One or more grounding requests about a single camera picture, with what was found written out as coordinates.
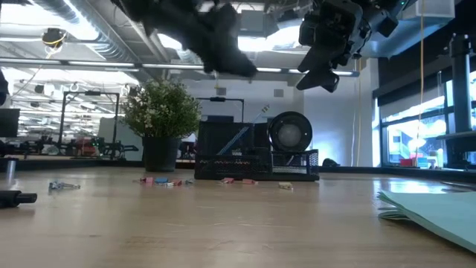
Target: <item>blue block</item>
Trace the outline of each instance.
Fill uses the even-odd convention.
[[[168,178],[155,178],[155,183],[168,183]]]

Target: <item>black plant pot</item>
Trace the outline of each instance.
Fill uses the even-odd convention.
[[[144,164],[149,172],[173,172],[176,169],[180,138],[143,137]]]

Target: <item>wooden table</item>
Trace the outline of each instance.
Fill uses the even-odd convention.
[[[110,167],[18,172],[13,188],[39,198],[0,211],[0,267],[476,267],[475,255],[419,226],[377,218],[386,206],[380,189],[448,187],[438,182],[322,174],[293,191],[276,182],[132,182],[143,175]],[[48,193],[52,179],[82,188]]]

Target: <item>light green paper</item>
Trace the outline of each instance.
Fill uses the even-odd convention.
[[[381,218],[406,217],[429,231],[476,253],[476,192],[456,194],[379,193],[379,199],[396,206]]]

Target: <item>black monitor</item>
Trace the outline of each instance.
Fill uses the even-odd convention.
[[[234,117],[230,115],[209,115],[207,118],[207,122],[214,122],[214,123],[233,123]]]
[[[16,138],[20,109],[0,109],[0,138]]]

